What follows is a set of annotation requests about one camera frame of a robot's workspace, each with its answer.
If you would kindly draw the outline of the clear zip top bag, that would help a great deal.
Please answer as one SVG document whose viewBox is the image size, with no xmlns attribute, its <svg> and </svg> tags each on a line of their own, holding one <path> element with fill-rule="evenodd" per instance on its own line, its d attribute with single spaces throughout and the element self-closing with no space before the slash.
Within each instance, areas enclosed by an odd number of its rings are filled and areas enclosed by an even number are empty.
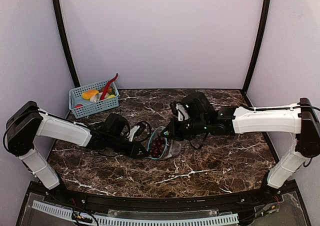
<svg viewBox="0 0 320 226">
<path fill-rule="evenodd" d="M 149 153 L 148 158 L 151 160 L 167 160 L 180 154 L 186 141 L 177 141 L 163 137 L 161 132 L 164 126 L 156 128 L 150 136 L 147 145 Z"/>
</svg>

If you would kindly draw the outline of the purple toy grapes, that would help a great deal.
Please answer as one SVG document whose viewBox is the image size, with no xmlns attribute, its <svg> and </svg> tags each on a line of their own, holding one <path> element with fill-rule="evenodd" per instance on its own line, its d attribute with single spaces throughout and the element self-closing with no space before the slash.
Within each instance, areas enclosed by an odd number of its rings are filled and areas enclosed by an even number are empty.
<svg viewBox="0 0 320 226">
<path fill-rule="evenodd" d="M 164 137 L 156 136 L 149 145 L 149 155 L 152 158 L 160 158 L 163 154 L 166 146 L 166 140 Z"/>
</svg>

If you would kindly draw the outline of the yellow toy corn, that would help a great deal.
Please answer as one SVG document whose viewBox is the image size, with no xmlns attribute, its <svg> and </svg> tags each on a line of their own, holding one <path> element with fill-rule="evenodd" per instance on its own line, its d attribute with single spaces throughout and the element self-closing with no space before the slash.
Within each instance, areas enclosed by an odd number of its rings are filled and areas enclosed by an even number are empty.
<svg viewBox="0 0 320 226">
<path fill-rule="evenodd" d="M 99 91 L 96 90 L 96 89 L 91 89 L 91 90 L 88 90 L 88 91 L 85 91 L 81 94 L 81 97 L 84 99 L 84 100 L 90 100 L 90 98 L 92 96 L 95 96 L 99 94 Z"/>
</svg>

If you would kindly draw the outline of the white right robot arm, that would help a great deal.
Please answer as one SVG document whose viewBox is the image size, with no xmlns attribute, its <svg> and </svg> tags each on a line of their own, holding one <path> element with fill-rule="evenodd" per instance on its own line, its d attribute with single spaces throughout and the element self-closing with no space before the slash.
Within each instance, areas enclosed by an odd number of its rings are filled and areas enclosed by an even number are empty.
<svg viewBox="0 0 320 226">
<path fill-rule="evenodd" d="M 197 135 L 231 136 L 253 132 L 295 135 L 295 142 L 267 173 L 268 188 L 279 189 L 308 159 L 320 154 L 320 122 L 307 98 L 278 107 L 223 106 L 214 109 L 207 99 L 173 102 L 175 115 L 160 135 L 173 141 L 191 141 Z"/>
</svg>

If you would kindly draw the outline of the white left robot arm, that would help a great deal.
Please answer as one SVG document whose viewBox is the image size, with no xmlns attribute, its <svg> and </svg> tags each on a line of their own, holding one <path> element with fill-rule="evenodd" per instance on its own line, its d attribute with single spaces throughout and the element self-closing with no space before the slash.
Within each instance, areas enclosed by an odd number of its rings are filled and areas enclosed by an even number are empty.
<svg viewBox="0 0 320 226">
<path fill-rule="evenodd" d="M 123 116 L 111 113 L 98 123 L 85 124 L 58 117 L 27 102 L 6 123 L 2 143 L 5 150 L 26 166 L 43 186 L 54 191 L 63 180 L 49 165 L 36 143 L 63 141 L 89 150 L 111 149 L 132 159 L 145 158 L 148 151 L 139 137 L 151 127 L 144 121 L 133 127 Z"/>
</svg>

